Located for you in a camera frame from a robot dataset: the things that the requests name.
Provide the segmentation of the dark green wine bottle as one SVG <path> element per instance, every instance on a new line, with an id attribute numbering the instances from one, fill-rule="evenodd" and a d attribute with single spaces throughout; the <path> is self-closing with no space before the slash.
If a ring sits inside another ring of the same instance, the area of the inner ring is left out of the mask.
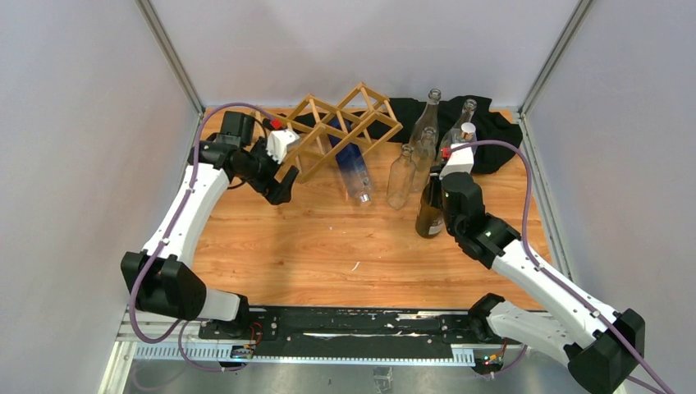
<path id="1" fill-rule="evenodd" d="M 416 217 L 415 230 L 423 238 L 433 238 L 444 228 L 442 214 L 441 166 L 433 166 L 428 174 L 428 183 L 424 187 Z"/>

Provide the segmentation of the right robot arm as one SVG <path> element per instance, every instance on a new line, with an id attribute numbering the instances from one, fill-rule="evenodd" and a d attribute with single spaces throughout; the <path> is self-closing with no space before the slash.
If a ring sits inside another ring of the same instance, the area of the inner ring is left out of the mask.
<path id="1" fill-rule="evenodd" d="M 644 353 L 645 322 L 593 297 L 525 243 L 520 233 L 487 213 L 483 192 L 467 172 L 441 180 L 447 232 L 470 258 L 513 281 L 547 312 L 544 318 L 488 294 L 471 309 L 470 335 L 479 342 L 509 338 L 566 366 L 589 393 L 613 393 L 638 365 L 627 349 Z"/>

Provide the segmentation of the clear glass bottle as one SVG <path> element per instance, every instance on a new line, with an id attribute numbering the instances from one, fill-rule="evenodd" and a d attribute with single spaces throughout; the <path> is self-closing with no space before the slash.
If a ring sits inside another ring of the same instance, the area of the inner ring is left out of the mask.
<path id="1" fill-rule="evenodd" d="M 435 131 L 438 131 L 437 113 L 441 97 L 442 91 L 440 89 L 435 88 L 429 91 L 424 110 L 411 131 L 409 144 L 412 147 L 415 147 L 416 143 L 422 138 L 425 128 L 432 127 Z"/>

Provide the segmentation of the blue labelled bottle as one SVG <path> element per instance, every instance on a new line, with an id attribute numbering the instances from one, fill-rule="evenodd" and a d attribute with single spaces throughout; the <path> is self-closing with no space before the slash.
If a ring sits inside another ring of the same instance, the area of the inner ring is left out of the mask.
<path id="1" fill-rule="evenodd" d="M 472 122 L 464 122 L 450 130 L 451 144 L 465 144 L 477 141 L 476 125 Z"/>

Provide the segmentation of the clear bottle dark label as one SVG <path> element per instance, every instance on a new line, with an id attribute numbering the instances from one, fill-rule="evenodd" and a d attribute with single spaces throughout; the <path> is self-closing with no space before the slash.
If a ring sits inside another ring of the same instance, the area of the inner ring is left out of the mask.
<path id="1" fill-rule="evenodd" d="M 474 98 L 468 98 L 465 100 L 463 108 L 462 108 L 462 113 L 460 117 L 456 120 L 454 125 L 450 128 L 450 130 L 453 127 L 458 127 L 464 122 L 472 122 L 474 113 L 477 109 L 478 103 Z M 443 148 L 449 147 L 451 145 L 451 133 L 450 130 L 448 130 L 445 135 L 442 137 L 441 142 L 439 143 L 438 150 L 437 150 L 437 156 L 436 156 L 436 161 L 439 162 L 442 160 L 442 152 L 441 150 Z"/>

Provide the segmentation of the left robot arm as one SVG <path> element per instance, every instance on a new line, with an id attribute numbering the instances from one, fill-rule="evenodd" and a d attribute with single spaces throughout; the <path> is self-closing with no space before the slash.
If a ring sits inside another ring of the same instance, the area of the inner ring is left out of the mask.
<path id="1" fill-rule="evenodd" d="M 232 339 L 250 332 L 247 298 L 204 284 L 192 270 L 195 249 L 214 206 L 235 179 L 271 205 L 291 200 L 298 169 L 290 167 L 280 181 L 276 174 L 299 141 L 294 131 L 281 127 L 253 140 L 244 126 L 212 133 L 191 149 L 184 180 L 158 229 L 141 251 L 122 258 L 134 309 L 185 321 L 217 320 Z"/>

